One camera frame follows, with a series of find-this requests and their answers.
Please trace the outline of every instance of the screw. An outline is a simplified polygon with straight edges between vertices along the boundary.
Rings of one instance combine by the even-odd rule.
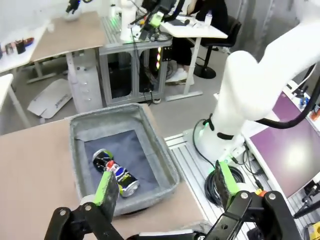
[[[90,205],[87,205],[87,206],[84,207],[84,209],[85,209],[86,211],[90,211],[90,210],[91,210],[91,206],[90,206]]]
[[[274,195],[273,193],[271,193],[271,194],[269,195],[269,198],[270,198],[271,200],[275,200],[275,199],[276,199],[276,195]]]
[[[247,199],[248,198],[248,194],[246,192],[241,193],[241,198]]]
[[[61,210],[61,211],[60,211],[60,215],[61,215],[61,216],[65,215],[66,213],[67,213],[66,210]]]

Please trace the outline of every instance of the black chair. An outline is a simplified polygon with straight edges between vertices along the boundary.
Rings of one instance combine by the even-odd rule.
[[[213,79],[216,77],[216,72],[208,67],[210,60],[211,51],[213,47],[227,47],[231,48],[235,45],[237,41],[237,36],[241,28],[241,23],[232,16],[228,17],[228,38],[203,38],[201,40],[201,45],[208,48],[204,60],[204,65],[196,64],[194,68],[194,75],[203,79]]]

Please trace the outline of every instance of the gray fabric bin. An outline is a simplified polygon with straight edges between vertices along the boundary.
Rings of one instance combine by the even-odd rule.
[[[114,160],[140,181],[132,196],[119,196],[114,216],[156,204],[179,183],[170,151],[140,104],[108,107],[71,119],[70,149],[80,198],[96,192],[102,175],[93,167],[92,155],[101,148],[111,151]]]

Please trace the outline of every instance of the white drawer unit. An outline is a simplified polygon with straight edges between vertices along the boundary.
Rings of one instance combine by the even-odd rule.
[[[86,50],[84,54],[72,59],[67,56],[67,61],[68,82],[77,112],[101,109],[103,104],[94,50]]]

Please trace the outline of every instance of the chair base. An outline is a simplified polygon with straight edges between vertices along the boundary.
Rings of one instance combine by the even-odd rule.
[[[193,74],[202,79],[214,79],[217,75],[216,71],[211,67],[203,67],[200,65],[195,66]]]

